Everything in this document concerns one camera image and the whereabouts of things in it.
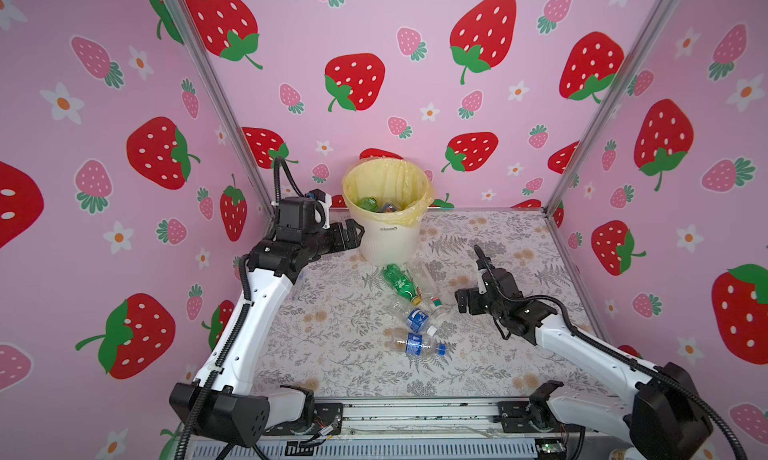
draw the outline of trash can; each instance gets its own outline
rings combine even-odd
[[[344,176],[342,195],[352,218],[366,229],[360,243],[366,260],[380,266],[402,264],[416,253],[422,217],[435,201],[435,189],[419,167],[402,159],[368,159]],[[366,197],[379,205],[394,201],[402,210],[364,210],[357,204]]]

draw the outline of strawberry wallpaper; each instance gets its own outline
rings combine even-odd
[[[332,195],[390,156],[508,207],[552,195],[655,0],[182,1],[270,189],[278,153]]]
[[[764,0],[682,0],[563,203],[615,345],[676,362],[768,457]],[[733,458],[717,432],[698,454]]]
[[[0,457],[168,458],[266,215],[162,0],[0,0],[0,41]]]

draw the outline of floral tablecloth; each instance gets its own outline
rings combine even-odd
[[[538,212],[436,211],[422,223],[419,255],[440,295],[474,285],[472,250],[514,275],[525,295],[544,293],[568,306],[572,321],[591,331],[560,254]],[[385,349],[401,324],[383,310],[394,291],[358,250],[323,256],[305,268],[301,290],[280,307],[261,352],[254,394],[290,384],[317,396],[526,396],[558,379],[606,392],[571,362],[525,340],[502,340],[488,315],[459,314],[439,323],[445,357],[423,359]]]

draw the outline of wire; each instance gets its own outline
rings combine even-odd
[[[648,367],[638,363],[638,360],[629,359],[624,355],[616,352],[612,348],[605,346],[599,341],[592,339],[589,335],[585,335],[584,333],[582,333],[581,330],[576,328],[571,323],[571,320],[568,318],[568,309],[565,307],[562,301],[549,295],[531,295],[531,296],[524,297],[523,299],[508,298],[504,294],[504,292],[502,292],[502,287],[493,273],[493,267],[491,265],[490,259],[485,256],[484,252],[482,251],[479,245],[475,245],[475,253],[478,255],[478,258],[480,258],[480,260],[483,262],[483,265],[485,266],[485,269],[490,274],[491,283],[493,284],[494,289],[496,290],[496,292],[501,298],[507,301],[531,301],[531,300],[551,301],[552,303],[557,305],[558,308],[560,309],[560,312],[562,313],[562,316],[563,316],[563,323],[565,324],[566,327],[568,327],[568,330],[571,331],[571,334],[573,336],[576,336],[580,340],[585,341],[590,346],[593,346],[595,349],[600,350],[606,355],[609,355],[610,357],[617,359],[620,362],[625,363],[626,365],[629,365],[632,369],[635,369],[640,373],[644,373],[645,375],[649,376],[650,378],[653,378],[659,383],[663,383],[665,386],[669,388],[677,390],[680,394],[682,394],[683,396],[691,400],[694,404],[696,404],[696,406],[704,410],[704,413],[712,419],[712,422],[714,422],[714,424],[717,425],[717,427],[722,431],[723,435],[725,435],[725,438],[728,440],[728,443],[730,444],[731,449],[734,451],[734,456],[736,457],[736,460],[747,460],[746,452],[744,452],[744,447],[741,445],[741,442],[739,441],[734,431],[731,430],[730,426],[728,426],[728,424],[725,422],[723,417],[721,417],[715,411],[714,408],[712,408],[708,403],[706,403],[704,399],[699,397],[697,394],[693,393],[688,388],[685,388],[680,383],[676,382],[673,378],[670,378],[662,373],[659,373],[656,370],[649,369]]]

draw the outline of bottle label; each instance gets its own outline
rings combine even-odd
[[[422,354],[422,336],[408,333],[408,343],[406,343],[406,353],[419,356]]]
[[[418,333],[426,323],[427,318],[429,318],[429,316],[424,311],[413,309],[406,319],[406,325],[408,325],[408,328],[411,329],[411,331]]]

